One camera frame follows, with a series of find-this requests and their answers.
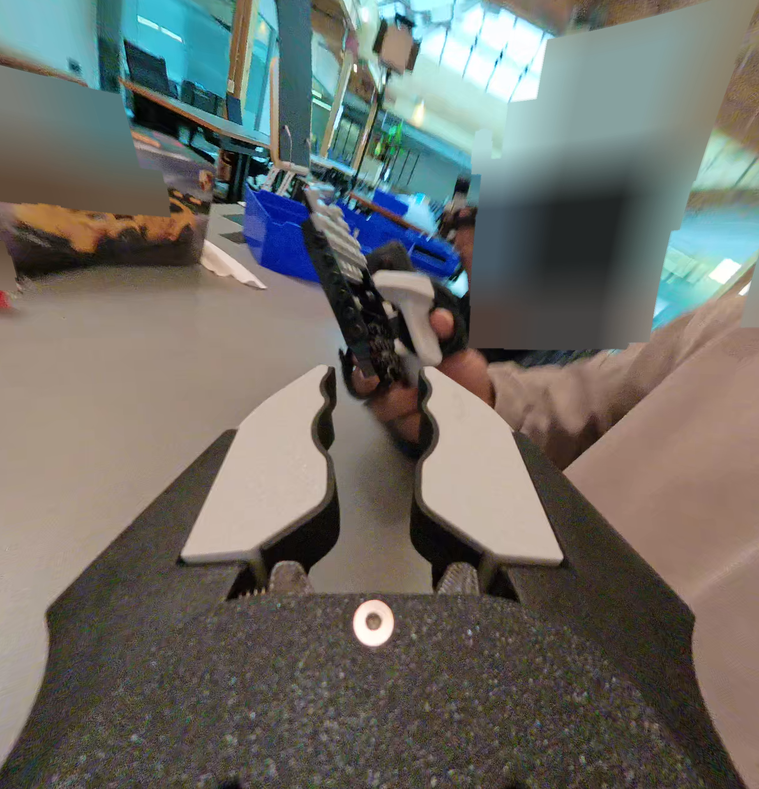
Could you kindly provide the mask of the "person's right forearm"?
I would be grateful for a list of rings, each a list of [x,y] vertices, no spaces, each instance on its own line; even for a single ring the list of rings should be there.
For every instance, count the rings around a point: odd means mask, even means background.
[[[559,469],[567,468],[691,357],[740,327],[745,297],[726,295],[624,350],[565,365],[488,366],[494,410]]]

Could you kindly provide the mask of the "toy car box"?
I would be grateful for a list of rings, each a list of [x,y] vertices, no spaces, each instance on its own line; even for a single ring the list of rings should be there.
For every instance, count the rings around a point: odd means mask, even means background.
[[[203,253],[216,169],[197,154],[136,141],[141,166],[161,172],[168,216],[115,215],[47,204],[0,203],[0,242],[19,275],[99,265],[183,267]]]

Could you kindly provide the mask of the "black toy car chassis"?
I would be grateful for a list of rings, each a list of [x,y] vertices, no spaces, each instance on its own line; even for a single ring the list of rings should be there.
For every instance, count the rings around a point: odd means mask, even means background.
[[[348,391],[363,398],[353,386],[356,369],[365,379],[375,379],[379,390],[401,380],[414,384],[424,366],[399,340],[398,314],[373,285],[366,256],[341,209],[326,203],[313,185],[304,189],[303,199],[305,248],[345,342],[339,358]]]

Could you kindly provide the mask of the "person's right hand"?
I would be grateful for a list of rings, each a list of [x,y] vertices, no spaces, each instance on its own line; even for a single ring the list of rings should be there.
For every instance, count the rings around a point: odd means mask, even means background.
[[[488,363],[479,351],[467,349],[454,353],[443,359],[438,370],[490,407],[494,406],[494,388],[488,374]],[[368,409],[394,438],[412,445],[419,442],[421,413],[416,386],[395,383],[376,393],[375,380],[365,379],[359,371],[353,373],[353,384],[356,390],[369,395]]]

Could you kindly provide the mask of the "person's beige sweatshirt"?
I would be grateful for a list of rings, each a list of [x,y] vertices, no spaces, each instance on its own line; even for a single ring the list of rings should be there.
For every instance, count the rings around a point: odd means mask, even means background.
[[[568,474],[692,609],[698,684],[759,787],[759,328],[691,357]]]

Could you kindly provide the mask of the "grey desk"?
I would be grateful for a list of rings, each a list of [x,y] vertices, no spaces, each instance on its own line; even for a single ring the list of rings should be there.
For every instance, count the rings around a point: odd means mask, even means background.
[[[49,605],[225,430],[343,340],[312,284],[267,271],[215,205],[208,239],[264,290],[196,268],[24,283],[0,311],[0,766],[47,654]]]

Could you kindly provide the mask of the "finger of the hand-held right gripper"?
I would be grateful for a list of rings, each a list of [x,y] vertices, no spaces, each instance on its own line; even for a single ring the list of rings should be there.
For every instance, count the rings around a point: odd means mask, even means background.
[[[431,325],[434,284],[416,271],[379,270],[373,275],[376,290],[404,320],[418,361],[424,367],[439,367],[443,351]]]

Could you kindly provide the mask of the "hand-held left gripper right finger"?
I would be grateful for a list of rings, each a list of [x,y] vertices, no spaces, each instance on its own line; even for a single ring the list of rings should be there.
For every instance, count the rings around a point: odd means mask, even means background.
[[[432,565],[560,567],[564,554],[513,431],[437,369],[420,374],[420,439],[411,536]]]

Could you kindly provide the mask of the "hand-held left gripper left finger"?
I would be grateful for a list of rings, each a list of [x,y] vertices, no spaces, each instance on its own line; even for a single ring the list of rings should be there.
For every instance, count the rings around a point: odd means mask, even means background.
[[[316,366],[236,429],[180,553],[182,563],[242,564],[267,580],[278,563],[309,573],[339,537],[335,369]]]

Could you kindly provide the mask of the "black office chair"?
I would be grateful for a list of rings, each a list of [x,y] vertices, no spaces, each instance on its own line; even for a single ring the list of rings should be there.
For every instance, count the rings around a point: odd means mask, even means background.
[[[123,39],[130,80],[154,92],[171,96],[166,61]]]

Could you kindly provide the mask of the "long background table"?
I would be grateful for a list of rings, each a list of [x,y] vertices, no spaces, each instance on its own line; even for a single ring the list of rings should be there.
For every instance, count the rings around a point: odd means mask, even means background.
[[[136,84],[123,77],[119,79],[120,86],[154,107],[171,113],[178,124],[187,124],[198,129],[207,130],[225,141],[228,149],[234,149],[237,154],[237,163],[233,166],[231,177],[228,181],[228,201],[237,203],[245,193],[245,180],[247,176],[247,161],[254,154],[269,151],[269,137],[260,133],[253,133],[242,125],[229,121],[216,114],[201,111],[198,108],[181,102],[178,99],[159,93],[151,88]]]

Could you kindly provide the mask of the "another person's forearm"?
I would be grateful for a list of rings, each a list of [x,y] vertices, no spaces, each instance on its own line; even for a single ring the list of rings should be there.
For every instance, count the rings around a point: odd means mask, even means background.
[[[468,284],[471,283],[477,216],[477,205],[468,200],[471,183],[470,174],[463,174],[457,178],[453,195],[445,204],[439,220],[439,234],[459,255],[461,268],[467,276]]]

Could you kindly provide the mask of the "dark leaning board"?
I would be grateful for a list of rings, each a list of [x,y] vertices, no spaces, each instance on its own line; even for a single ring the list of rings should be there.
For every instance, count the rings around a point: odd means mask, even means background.
[[[312,25],[310,1],[277,1],[281,155],[310,166]]]

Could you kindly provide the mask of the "studio light panel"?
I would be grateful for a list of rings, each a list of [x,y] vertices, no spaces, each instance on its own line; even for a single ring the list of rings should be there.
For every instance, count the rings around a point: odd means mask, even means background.
[[[372,47],[379,64],[392,74],[414,71],[420,41],[413,35],[414,23],[405,16],[381,19]]]

